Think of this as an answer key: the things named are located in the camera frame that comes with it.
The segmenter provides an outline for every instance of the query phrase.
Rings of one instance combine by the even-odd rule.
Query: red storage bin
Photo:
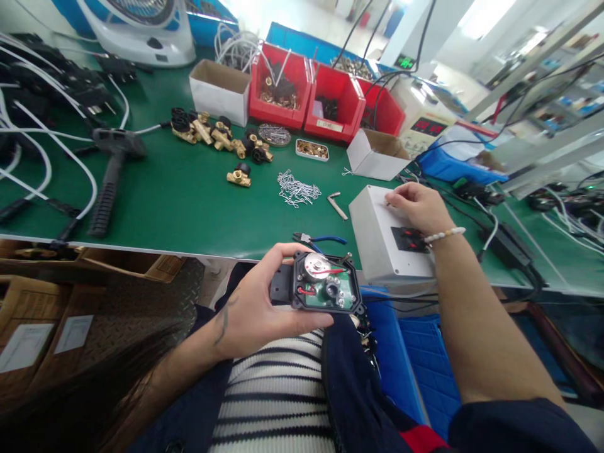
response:
[[[357,82],[361,87],[363,95],[367,92],[373,82],[367,82],[364,79],[357,77]],[[369,112],[364,111],[364,115],[367,116],[369,124],[373,124],[373,109],[376,105],[376,99],[378,98],[379,90],[381,86],[374,86],[369,94],[365,97],[367,101],[367,108],[371,109],[371,117]],[[405,121],[405,112],[402,107],[396,102],[394,96],[388,91],[388,88],[382,90],[382,94],[379,95],[379,101],[377,102],[377,128],[378,132],[389,133],[398,137],[403,122]]]
[[[285,61],[288,54],[287,50],[282,49],[266,42],[260,44],[260,48],[264,52],[266,58],[272,65]],[[267,103],[261,100],[262,85],[267,77],[269,77],[269,69],[266,67],[266,62],[262,55],[258,54],[252,62],[252,85],[250,87],[250,116],[257,120],[268,121],[293,129],[302,129],[308,99],[310,97],[310,89],[313,83],[313,78],[310,69],[308,58],[291,52],[288,58],[288,63],[283,70],[283,77],[287,77],[290,82],[296,87],[298,104],[297,109],[288,109],[275,104]]]
[[[325,120],[313,114],[313,102],[318,96],[338,100],[337,121]],[[356,79],[347,72],[320,65],[310,91],[304,131],[318,137],[350,143],[359,130],[364,109],[365,97]]]

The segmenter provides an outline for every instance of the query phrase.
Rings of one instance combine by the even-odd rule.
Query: pliers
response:
[[[303,243],[313,249],[315,252],[322,254],[323,252],[319,249],[315,242],[320,242],[322,240],[331,240],[334,242],[339,242],[341,244],[348,244],[346,239],[340,238],[338,236],[317,236],[316,238],[310,237],[310,235],[304,233],[294,233],[293,240],[299,243]]]

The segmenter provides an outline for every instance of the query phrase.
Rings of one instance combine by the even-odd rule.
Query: electric fan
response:
[[[151,66],[195,59],[184,0],[77,0],[103,48]]]

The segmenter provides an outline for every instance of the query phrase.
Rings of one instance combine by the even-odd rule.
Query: white label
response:
[[[328,121],[323,120],[317,120],[316,125],[319,127],[324,127],[325,129],[335,130],[336,132],[342,132],[342,130],[344,129],[344,126],[342,125],[336,123],[329,123]]]
[[[93,315],[71,316],[67,318],[63,332],[61,332],[61,337],[57,343],[55,354],[84,346],[88,330],[90,330],[90,324],[92,324],[92,318],[94,318]]]
[[[32,366],[54,324],[21,324],[0,355],[0,373]]]

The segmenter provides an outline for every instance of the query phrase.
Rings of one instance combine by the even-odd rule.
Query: black and white striped shirt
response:
[[[233,364],[211,453],[332,453],[323,332],[269,343]]]

